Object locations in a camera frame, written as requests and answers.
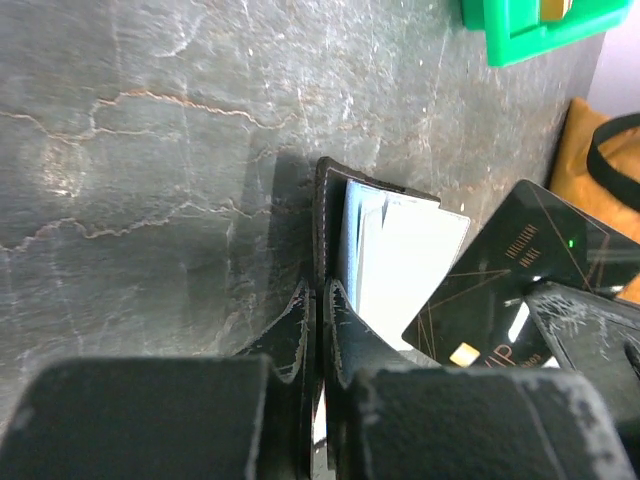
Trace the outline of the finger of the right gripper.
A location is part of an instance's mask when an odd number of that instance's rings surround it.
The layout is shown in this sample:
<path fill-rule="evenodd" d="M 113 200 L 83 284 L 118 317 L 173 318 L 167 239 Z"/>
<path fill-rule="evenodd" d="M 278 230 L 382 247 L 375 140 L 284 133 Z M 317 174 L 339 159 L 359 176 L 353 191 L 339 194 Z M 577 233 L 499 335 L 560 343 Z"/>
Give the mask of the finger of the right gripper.
<path fill-rule="evenodd" d="M 525 302 L 560 367 L 580 372 L 619 425 L 639 423 L 639 307 L 556 283 Z"/>

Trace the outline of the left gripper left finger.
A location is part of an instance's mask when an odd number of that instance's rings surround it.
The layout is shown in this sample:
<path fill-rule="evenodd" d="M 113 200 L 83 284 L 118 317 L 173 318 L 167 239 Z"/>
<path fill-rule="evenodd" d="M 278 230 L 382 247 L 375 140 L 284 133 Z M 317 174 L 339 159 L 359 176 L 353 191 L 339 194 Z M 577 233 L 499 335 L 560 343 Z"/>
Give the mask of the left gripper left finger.
<path fill-rule="evenodd" d="M 300 281 L 283 312 L 243 349 L 264 362 L 251 479 L 309 479 L 315 393 L 315 293 Z"/>

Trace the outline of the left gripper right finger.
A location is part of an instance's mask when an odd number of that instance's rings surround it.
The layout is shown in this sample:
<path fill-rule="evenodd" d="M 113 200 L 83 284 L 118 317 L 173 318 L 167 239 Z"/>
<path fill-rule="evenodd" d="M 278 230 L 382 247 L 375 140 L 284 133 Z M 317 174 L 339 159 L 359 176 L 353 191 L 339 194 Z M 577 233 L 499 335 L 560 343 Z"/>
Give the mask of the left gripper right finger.
<path fill-rule="evenodd" d="M 322 312 L 327 463 L 338 472 L 345 453 L 347 393 L 356 374 L 396 367 L 438 368 L 440 364 L 413 347 L 398 351 L 389 345 L 354 311 L 337 279 L 325 284 Z"/>

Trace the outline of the black leather card holder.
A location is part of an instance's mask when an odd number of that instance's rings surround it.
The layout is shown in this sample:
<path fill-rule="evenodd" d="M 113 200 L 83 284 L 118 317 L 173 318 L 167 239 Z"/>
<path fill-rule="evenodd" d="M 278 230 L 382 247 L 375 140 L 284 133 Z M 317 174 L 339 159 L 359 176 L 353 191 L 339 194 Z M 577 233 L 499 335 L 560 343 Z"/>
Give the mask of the black leather card holder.
<path fill-rule="evenodd" d="M 317 161 L 317 282 L 341 282 L 355 313 L 392 348 L 452 268 L 470 226 L 438 197 L 377 180 L 330 157 Z"/>

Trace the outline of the green plastic bin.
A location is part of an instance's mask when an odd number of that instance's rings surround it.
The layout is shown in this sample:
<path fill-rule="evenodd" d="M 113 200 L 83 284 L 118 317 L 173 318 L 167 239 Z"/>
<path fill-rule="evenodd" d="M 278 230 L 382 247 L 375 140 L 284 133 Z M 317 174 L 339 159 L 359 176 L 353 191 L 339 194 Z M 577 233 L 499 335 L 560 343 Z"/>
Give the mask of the green plastic bin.
<path fill-rule="evenodd" d="M 466 29 L 485 34 L 487 62 L 506 67 L 603 33 L 626 19 L 633 3 L 573 1 L 558 22 L 540 21 L 539 1 L 463 1 Z"/>

